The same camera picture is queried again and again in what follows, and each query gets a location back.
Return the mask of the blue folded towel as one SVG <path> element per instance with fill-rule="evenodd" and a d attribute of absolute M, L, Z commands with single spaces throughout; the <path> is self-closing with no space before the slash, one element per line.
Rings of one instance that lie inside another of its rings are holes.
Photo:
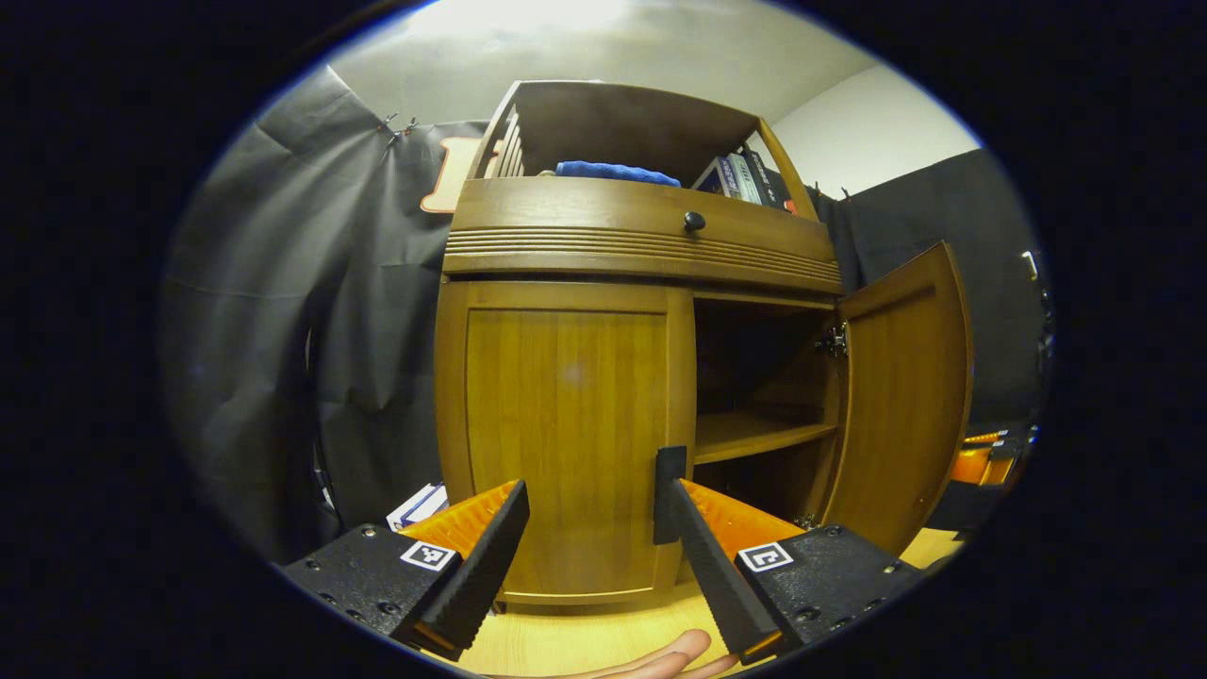
<path fill-rule="evenodd" d="M 589 162 L 589 160 L 561 160 L 556 163 L 554 172 L 559 177 L 576 178 L 608 178 L 631 182 L 647 182 L 647 185 L 669 186 L 669 188 L 681 188 L 682 182 L 664 172 L 651 171 L 639 166 L 622 166 L 616 163 Z"/>

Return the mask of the wooden cabinet door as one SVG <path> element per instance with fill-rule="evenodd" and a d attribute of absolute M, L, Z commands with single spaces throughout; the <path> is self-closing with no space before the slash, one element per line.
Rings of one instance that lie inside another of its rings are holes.
<path fill-rule="evenodd" d="M 947 242 L 842 298 L 841 441 L 823 519 L 890 555 L 925 527 L 970 410 L 970 314 Z"/>
<path fill-rule="evenodd" d="M 527 487 L 505 603 L 671 589 L 681 549 L 654 540 L 655 456 L 695 441 L 695 330 L 683 288 L 441 283 L 435 390 L 450 502 Z"/>

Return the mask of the white and blue book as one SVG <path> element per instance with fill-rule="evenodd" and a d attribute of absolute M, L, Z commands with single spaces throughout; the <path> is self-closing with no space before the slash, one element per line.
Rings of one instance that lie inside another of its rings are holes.
<path fill-rule="evenodd" d="M 740 182 L 737 182 L 736 174 L 734 174 L 729 158 L 725 156 L 715 157 L 705 172 L 690 186 L 690 189 L 712 193 L 717 197 L 744 199 Z"/>

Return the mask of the wooden double-door shoe cabinet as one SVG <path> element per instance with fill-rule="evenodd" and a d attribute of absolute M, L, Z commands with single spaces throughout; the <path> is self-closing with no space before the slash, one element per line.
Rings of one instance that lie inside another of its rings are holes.
<path fill-rule="evenodd" d="M 486 137 L 470 162 L 463 186 L 477 178 L 540 177 L 537 172 L 554 171 L 561 160 L 589 160 L 664 172 L 682 182 L 680 189 L 692 191 L 690 186 L 715 157 L 727 157 L 731 152 L 742 156 L 747 145 L 785 180 L 795 206 L 792 215 L 820 223 L 801 176 L 763 117 L 675 90 L 600 81 L 514 82 L 505 92 L 488 125 Z M 842 289 L 829 292 L 632 273 L 447 273 L 443 257 L 441 283 L 444 282 L 578 282 L 683 288 L 693 295 L 695 326 L 700 302 L 721 305 L 725 314 L 737 314 L 742 306 L 753 305 L 785 309 L 789 314 L 829 312 Z M 686 450 L 689 468 L 828 441 L 834 434 L 834 418 L 827 416 L 822 406 L 789 400 L 772 403 L 733 381 L 725 381 L 723 387 L 724 406 L 719 411 L 710 412 L 700 406 L 696 353 L 695 441 L 690 447 L 680 446 Z"/>

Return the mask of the wooden drawer with black knob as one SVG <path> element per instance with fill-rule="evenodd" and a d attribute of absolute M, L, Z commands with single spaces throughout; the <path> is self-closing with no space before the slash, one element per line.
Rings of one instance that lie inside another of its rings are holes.
<path fill-rule="evenodd" d="M 447 273 L 632 273 L 841 288 L 827 228 L 700 191 L 604 178 L 477 178 L 463 186 Z"/>

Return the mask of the grey book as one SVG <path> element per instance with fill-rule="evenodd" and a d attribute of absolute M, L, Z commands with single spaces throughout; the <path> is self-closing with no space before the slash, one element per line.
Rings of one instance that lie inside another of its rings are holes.
<path fill-rule="evenodd" d="M 736 180 L 737 191 L 740 191 L 742 199 L 752 203 L 752 205 L 764 205 L 759 185 L 751 172 L 750 163 L 746 162 L 744 156 L 731 152 L 731 154 L 727 156 L 727 162 L 728 166 L 730 166 L 730 172 Z"/>

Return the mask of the white and blue box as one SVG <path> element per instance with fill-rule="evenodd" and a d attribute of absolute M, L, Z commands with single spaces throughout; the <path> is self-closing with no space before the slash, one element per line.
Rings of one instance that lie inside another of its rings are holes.
<path fill-rule="evenodd" d="M 401 532 L 412 523 L 422 522 L 435 513 L 441 513 L 449 507 L 448 491 L 444 482 L 426 482 L 422 488 L 410 494 L 408 499 L 387 514 L 389 529 Z"/>

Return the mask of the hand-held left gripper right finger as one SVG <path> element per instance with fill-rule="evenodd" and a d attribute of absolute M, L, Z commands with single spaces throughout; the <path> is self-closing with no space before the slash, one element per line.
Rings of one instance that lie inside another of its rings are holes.
<path fill-rule="evenodd" d="M 841 523 L 801 529 L 699 482 L 667 482 L 670 520 L 728 652 L 805 652 L 887 610 L 925 570 Z"/>

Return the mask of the black backdrop cloth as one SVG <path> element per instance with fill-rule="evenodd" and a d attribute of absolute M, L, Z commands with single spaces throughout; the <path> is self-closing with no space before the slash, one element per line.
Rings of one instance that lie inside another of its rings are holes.
<path fill-rule="evenodd" d="M 381 521 L 438 476 L 435 324 L 465 171 L 444 142 L 486 116 L 387 124 L 331 68 L 251 121 L 192 197 L 161 305 L 167 412 L 202 488 L 266 560 Z M 1037 422 L 1053 318 L 1038 241 L 986 150 L 840 199 L 807 188 L 862 289 L 944 240 L 970 303 L 970 425 Z"/>

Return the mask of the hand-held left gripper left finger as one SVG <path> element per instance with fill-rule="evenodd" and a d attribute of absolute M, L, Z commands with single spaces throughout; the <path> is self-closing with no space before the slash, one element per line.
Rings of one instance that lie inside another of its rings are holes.
<path fill-rule="evenodd" d="M 362 523 L 284 567 L 297 589 L 379 636 L 456 661 L 498 598 L 529 523 L 512 480 L 410 523 Z"/>

